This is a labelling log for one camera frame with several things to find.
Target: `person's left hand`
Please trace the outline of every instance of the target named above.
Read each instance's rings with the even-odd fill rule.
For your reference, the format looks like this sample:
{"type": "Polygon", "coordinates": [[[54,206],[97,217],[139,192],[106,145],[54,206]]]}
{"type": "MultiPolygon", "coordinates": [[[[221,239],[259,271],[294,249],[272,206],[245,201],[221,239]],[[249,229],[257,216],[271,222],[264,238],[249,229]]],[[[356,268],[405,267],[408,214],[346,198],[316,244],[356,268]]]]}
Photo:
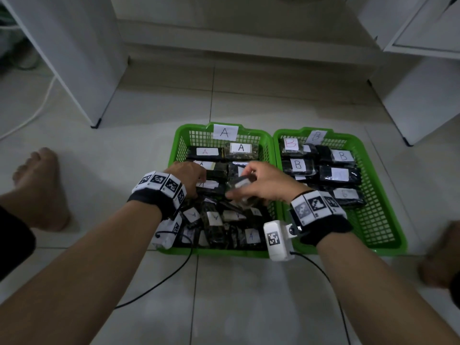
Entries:
{"type": "Polygon", "coordinates": [[[206,169],[195,162],[174,162],[165,173],[174,175],[185,185],[187,197],[196,197],[196,183],[206,181],[206,169]]]}

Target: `wristband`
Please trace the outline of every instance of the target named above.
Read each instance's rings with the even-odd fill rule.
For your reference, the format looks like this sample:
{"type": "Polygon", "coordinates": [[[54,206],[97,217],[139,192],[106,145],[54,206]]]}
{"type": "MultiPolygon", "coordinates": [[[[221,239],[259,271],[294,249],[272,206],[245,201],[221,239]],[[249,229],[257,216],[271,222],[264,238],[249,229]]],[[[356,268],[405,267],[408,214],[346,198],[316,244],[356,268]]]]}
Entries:
{"type": "Polygon", "coordinates": [[[331,232],[350,232],[353,226],[346,213],[326,191],[308,191],[291,202],[293,235],[300,242],[316,246],[331,232]]]}
{"type": "Polygon", "coordinates": [[[156,205],[161,211],[161,220],[165,220],[176,214],[186,195],[185,186],[174,175],[150,172],[134,187],[128,201],[156,205]]]}

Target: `basket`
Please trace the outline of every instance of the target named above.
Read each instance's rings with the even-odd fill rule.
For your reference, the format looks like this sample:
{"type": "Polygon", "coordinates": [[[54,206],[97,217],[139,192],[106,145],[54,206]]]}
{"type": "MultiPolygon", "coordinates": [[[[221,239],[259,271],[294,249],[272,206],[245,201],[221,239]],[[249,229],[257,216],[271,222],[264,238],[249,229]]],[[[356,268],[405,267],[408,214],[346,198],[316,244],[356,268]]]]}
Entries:
{"type": "MultiPolygon", "coordinates": [[[[176,130],[174,136],[173,148],[169,157],[169,165],[175,161],[184,161],[187,156],[189,146],[203,146],[221,148],[228,140],[214,139],[214,123],[220,125],[238,126],[237,143],[258,144],[259,145],[259,160],[266,161],[276,166],[275,148],[273,146],[273,137],[265,131],[244,128],[242,125],[231,123],[210,122],[207,125],[182,125],[176,130]]],[[[268,206],[271,216],[275,219],[277,213],[282,213],[281,203],[272,202],[268,206]]],[[[170,249],[158,249],[166,254],[188,255],[190,248],[172,247],[170,249]]],[[[261,251],[240,251],[240,250],[223,250],[223,249],[193,249],[194,254],[198,255],[218,255],[218,256],[238,256],[252,258],[268,258],[268,252],[261,251]]]]}
{"type": "MultiPolygon", "coordinates": [[[[347,210],[347,216],[353,225],[353,232],[361,241],[378,255],[392,256],[404,254],[407,250],[407,241],[393,209],[386,197],[379,177],[375,172],[372,162],[361,140],[351,134],[334,133],[331,129],[304,127],[299,130],[280,129],[273,135],[278,168],[282,170],[281,152],[278,140],[281,138],[297,138],[299,143],[304,143],[311,131],[327,131],[321,143],[333,149],[350,150],[361,168],[362,185],[367,205],[360,209],[347,210]]],[[[277,208],[278,218],[287,220],[288,206],[282,204],[277,208]]],[[[293,240],[293,247],[303,254],[316,254],[313,246],[300,243],[299,239],[293,240]]]]}

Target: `person's right foot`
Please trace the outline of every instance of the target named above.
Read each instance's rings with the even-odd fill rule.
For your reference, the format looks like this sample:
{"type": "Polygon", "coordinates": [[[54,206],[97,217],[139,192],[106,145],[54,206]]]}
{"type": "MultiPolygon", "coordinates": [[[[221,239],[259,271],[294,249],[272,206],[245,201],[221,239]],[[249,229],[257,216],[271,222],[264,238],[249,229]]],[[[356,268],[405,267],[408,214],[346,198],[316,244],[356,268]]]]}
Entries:
{"type": "Polygon", "coordinates": [[[56,153],[48,148],[33,152],[13,174],[23,205],[28,206],[26,224],[46,231],[60,231],[70,220],[67,200],[61,185],[56,153]]]}
{"type": "Polygon", "coordinates": [[[452,278],[460,272],[460,221],[452,222],[444,233],[438,249],[419,265],[419,276],[430,287],[449,288],[452,278]]]}

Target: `white cable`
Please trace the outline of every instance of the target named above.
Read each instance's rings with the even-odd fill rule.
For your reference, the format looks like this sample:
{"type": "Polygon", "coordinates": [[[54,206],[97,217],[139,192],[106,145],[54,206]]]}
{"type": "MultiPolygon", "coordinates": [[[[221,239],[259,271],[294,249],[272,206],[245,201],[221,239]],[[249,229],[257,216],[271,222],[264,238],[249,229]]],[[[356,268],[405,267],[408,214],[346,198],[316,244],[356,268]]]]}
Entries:
{"type": "Polygon", "coordinates": [[[19,25],[2,25],[0,30],[19,30],[21,27],[19,25]]]}
{"type": "Polygon", "coordinates": [[[46,102],[47,102],[47,100],[48,100],[48,98],[50,96],[51,88],[53,88],[53,85],[54,85],[55,81],[56,81],[56,76],[53,77],[53,79],[51,80],[50,85],[48,86],[48,90],[46,91],[45,98],[43,99],[43,103],[40,105],[40,107],[37,109],[37,111],[35,111],[34,114],[31,117],[29,117],[26,121],[22,122],[19,126],[13,128],[11,131],[6,132],[2,136],[0,136],[0,140],[5,139],[6,137],[10,136],[14,132],[17,132],[22,127],[24,127],[25,125],[27,125],[31,121],[33,121],[41,113],[41,111],[43,110],[43,107],[45,106],[45,104],[46,104],[46,102]]]}

